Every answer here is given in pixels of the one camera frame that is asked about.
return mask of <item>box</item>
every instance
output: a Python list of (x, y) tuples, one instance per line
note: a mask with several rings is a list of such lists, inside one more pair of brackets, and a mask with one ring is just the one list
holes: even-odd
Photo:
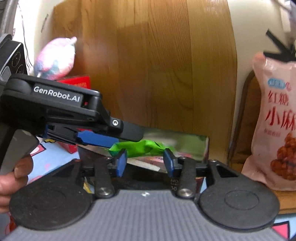
[[(71, 78), (64, 78), (61, 80), (57, 80), (57, 82), (61, 82), (68, 85), (75, 85), (75, 86), (86, 88), (86, 89), (91, 88), (91, 82), (90, 82), (89, 76), (75, 76)], [(58, 143), (60, 146), (62, 146), (65, 150), (67, 150), (71, 154), (77, 152), (77, 147), (75, 145), (69, 145), (63, 142), (58, 142)]]

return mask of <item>metal bolt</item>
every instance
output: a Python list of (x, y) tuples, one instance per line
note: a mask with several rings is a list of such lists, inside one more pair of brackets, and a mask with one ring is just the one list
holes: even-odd
[(178, 195), (180, 197), (190, 197), (193, 194), (193, 192), (190, 189), (182, 188), (178, 191)]
[(107, 195), (110, 195), (111, 194), (111, 190), (109, 188), (100, 188), (99, 191), (98, 191), (98, 194), (100, 196), (107, 196)]
[(114, 125), (114, 126), (118, 126), (118, 124), (119, 124), (118, 120), (113, 120), (113, 121), (112, 121), (112, 125)]

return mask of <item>snack package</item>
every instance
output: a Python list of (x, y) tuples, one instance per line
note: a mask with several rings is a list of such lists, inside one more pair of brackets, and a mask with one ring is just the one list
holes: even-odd
[(275, 190), (296, 190), (296, 62), (253, 59), (261, 107), (242, 173)]

